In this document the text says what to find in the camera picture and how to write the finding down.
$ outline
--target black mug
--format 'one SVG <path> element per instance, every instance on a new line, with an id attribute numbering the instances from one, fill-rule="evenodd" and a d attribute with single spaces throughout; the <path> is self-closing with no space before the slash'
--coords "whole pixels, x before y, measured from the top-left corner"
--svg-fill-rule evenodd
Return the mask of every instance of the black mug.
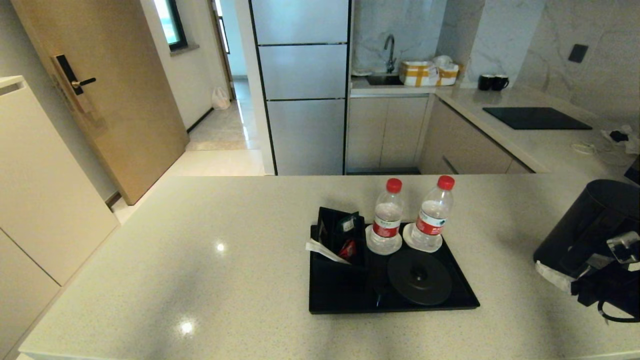
<path id="1" fill-rule="evenodd" d="M 482 91 L 487 91 L 493 86 L 493 81 L 495 80 L 495 76 L 493 75 L 480 75 L 478 79 L 478 89 Z"/>
<path id="2" fill-rule="evenodd" d="M 491 89 L 495 91 L 500 91 L 506 88 L 509 85 L 509 78 L 507 75 L 496 75 L 493 78 L 493 84 L 491 85 Z"/>

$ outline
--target plastic water bottle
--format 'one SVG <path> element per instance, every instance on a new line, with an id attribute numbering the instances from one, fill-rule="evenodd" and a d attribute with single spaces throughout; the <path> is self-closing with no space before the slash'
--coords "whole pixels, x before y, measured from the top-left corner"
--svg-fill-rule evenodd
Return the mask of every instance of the plastic water bottle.
<path id="1" fill-rule="evenodd" d="M 371 235 L 367 237 L 367 247 L 376 254 L 393 254 L 402 247 L 402 237 L 398 234 L 404 211 L 401 190 L 402 181 L 389 179 L 387 189 L 378 196 L 376 201 Z"/>
<path id="2" fill-rule="evenodd" d="M 410 247 L 425 252 L 435 252 L 442 246 L 442 227 L 453 208 L 451 190 L 455 180 L 451 176 L 440 176 L 438 186 L 431 189 L 422 200 L 418 219 L 411 236 L 404 239 Z"/>

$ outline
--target refrigerator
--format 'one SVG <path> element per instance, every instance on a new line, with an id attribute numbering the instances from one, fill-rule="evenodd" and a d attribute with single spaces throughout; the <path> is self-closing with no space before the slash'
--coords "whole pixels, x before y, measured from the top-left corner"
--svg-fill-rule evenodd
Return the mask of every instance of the refrigerator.
<path id="1" fill-rule="evenodd" d="M 252 0 L 277 175 L 342 175 L 349 0 Z"/>

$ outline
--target black tray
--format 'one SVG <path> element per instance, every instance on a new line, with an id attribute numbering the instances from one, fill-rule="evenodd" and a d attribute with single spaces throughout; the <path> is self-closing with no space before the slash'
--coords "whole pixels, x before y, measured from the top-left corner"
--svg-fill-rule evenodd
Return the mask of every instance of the black tray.
<path id="1" fill-rule="evenodd" d="M 400 233 L 407 225 L 400 226 Z M 316 239 L 317 226 L 311 226 L 311 237 Z M 480 306 L 476 294 L 462 274 L 458 263 L 442 239 L 442 247 L 432 253 L 451 275 L 452 290 L 449 298 L 434 306 L 418 305 L 406 300 L 388 281 L 387 261 L 392 256 L 381 256 L 363 247 L 367 258 L 366 269 L 358 269 L 353 276 L 345 266 L 344 275 L 325 271 L 326 258 L 311 252 L 309 276 L 309 312 L 312 314 L 389 313 L 397 311 L 434 311 L 475 309 Z M 403 242 L 402 250 L 417 251 Z"/>

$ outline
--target red bottle cap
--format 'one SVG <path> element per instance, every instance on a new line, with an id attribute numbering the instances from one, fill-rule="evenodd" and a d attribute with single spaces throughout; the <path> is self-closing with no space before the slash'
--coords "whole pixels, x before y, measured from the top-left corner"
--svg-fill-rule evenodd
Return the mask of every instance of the red bottle cap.
<path id="1" fill-rule="evenodd" d="M 447 175 L 440 176 L 440 179 L 438 179 L 438 187 L 442 190 L 450 191 L 451 189 L 453 189 L 453 185 L 455 183 L 456 181 L 453 179 L 453 177 Z"/>
<path id="2" fill-rule="evenodd" d="M 402 190 L 402 181 L 400 179 L 389 179 L 387 180 L 387 191 L 390 193 L 399 193 Z"/>

